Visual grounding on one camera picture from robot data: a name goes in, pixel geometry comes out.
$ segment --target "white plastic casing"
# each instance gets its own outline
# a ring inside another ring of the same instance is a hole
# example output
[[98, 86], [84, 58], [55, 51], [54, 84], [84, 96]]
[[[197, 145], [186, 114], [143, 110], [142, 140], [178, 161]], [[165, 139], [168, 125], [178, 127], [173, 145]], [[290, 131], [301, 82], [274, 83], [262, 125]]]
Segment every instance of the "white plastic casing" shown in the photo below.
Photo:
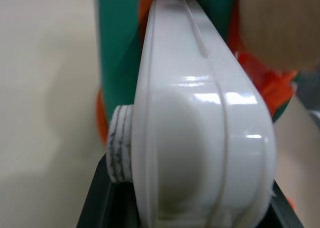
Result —
[[196, 0], [154, 0], [133, 107], [143, 228], [250, 228], [276, 172], [260, 94]]

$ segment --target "beige surface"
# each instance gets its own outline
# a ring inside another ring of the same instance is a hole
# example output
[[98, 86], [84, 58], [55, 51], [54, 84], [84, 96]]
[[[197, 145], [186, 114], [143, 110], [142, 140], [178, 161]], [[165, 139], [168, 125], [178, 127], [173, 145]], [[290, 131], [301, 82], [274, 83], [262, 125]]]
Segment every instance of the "beige surface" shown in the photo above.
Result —
[[306, 228], [320, 227], [320, 130], [294, 97], [275, 124], [276, 181]]
[[[0, 227], [73, 228], [103, 155], [93, 0], [0, 0]], [[294, 98], [275, 125], [277, 182], [320, 224], [320, 134]]]

